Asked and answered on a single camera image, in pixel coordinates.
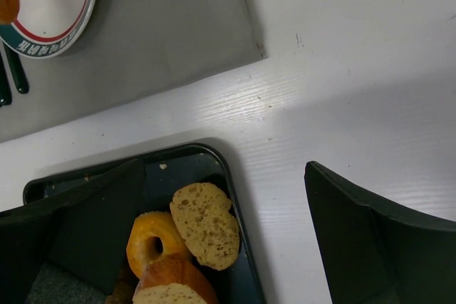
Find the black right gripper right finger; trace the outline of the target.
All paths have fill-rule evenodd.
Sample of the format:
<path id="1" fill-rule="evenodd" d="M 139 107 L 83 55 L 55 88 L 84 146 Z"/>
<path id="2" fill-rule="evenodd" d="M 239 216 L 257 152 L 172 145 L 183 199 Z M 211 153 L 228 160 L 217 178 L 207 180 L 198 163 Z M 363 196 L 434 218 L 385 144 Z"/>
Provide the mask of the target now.
<path id="1" fill-rule="evenodd" d="M 306 195 L 333 303 L 454 303 L 455 222 L 308 162 Z"/>

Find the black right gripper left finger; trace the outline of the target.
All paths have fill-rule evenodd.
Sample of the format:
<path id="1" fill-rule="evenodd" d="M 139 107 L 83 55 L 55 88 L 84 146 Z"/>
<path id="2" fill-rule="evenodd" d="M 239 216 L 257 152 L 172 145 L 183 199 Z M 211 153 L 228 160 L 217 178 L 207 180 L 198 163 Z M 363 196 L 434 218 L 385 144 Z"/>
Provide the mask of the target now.
<path id="1" fill-rule="evenodd" d="M 92 180 L 1 213 L 1 302 L 25 303 L 49 262 L 110 295 L 138 215 L 145 166 L 134 159 Z"/>

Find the round orange bun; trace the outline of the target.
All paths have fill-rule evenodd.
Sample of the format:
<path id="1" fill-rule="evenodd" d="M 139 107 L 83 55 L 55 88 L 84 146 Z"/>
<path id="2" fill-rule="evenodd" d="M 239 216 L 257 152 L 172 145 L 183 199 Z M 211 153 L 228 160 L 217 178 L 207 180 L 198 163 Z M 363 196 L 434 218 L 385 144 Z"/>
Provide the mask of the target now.
<path id="1" fill-rule="evenodd" d="M 9 25 L 16 20 L 20 10 L 20 0 L 1 0 L 1 25 Z"/>

